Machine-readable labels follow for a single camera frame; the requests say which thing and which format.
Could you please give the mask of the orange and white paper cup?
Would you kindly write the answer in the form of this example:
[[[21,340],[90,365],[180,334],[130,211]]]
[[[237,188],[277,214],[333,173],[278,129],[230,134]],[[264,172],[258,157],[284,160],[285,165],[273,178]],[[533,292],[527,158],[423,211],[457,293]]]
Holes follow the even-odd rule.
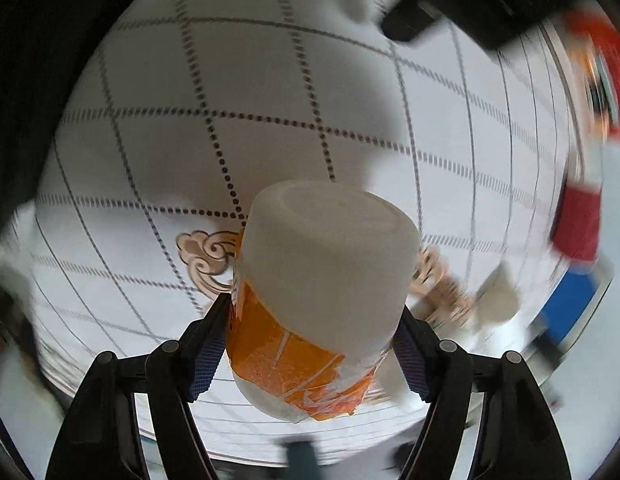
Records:
[[[389,351],[419,246],[402,210],[358,188],[284,181],[255,196],[226,339],[245,398],[293,423],[354,412]]]

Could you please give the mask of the upright white paper cup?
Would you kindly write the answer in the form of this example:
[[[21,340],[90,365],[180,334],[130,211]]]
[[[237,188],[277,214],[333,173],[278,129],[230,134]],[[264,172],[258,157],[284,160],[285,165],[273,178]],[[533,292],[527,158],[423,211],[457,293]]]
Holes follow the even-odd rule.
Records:
[[[495,330],[514,318],[520,301],[506,263],[501,262],[479,287],[474,307],[478,332]]]

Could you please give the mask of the red paper cup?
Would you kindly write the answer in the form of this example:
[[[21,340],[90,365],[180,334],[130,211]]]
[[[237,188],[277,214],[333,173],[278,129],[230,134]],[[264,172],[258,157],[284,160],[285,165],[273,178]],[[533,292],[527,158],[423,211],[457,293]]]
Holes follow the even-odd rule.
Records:
[[[566,180],[552,229],[554,249],[572,262],[595,263],[600,241],[602,188]]]

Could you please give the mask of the red plastic bag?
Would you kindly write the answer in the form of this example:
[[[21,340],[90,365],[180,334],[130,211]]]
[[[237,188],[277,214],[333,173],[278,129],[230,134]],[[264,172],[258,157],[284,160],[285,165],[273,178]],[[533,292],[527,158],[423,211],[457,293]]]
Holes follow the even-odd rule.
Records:
[[[587,134],[620,141],[620,33],[602,12],[583,6],[565,14],[565,28]]]

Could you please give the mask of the floral diamond-pattern tablecloth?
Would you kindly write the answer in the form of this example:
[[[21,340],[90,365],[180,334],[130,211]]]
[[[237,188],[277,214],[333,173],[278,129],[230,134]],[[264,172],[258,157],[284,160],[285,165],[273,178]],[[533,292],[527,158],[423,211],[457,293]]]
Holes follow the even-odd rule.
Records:
[[[151,351],[206,312],[262,188],[364,188],[467,290],[505,264],[522,306],[473,352],[524,344],[566,269],[550,229],[576,132],[550,26],[489,53],[446,21],[412,44],[395,0],[135,0],[87,61],[50,147],[28,249],[46,375]]]

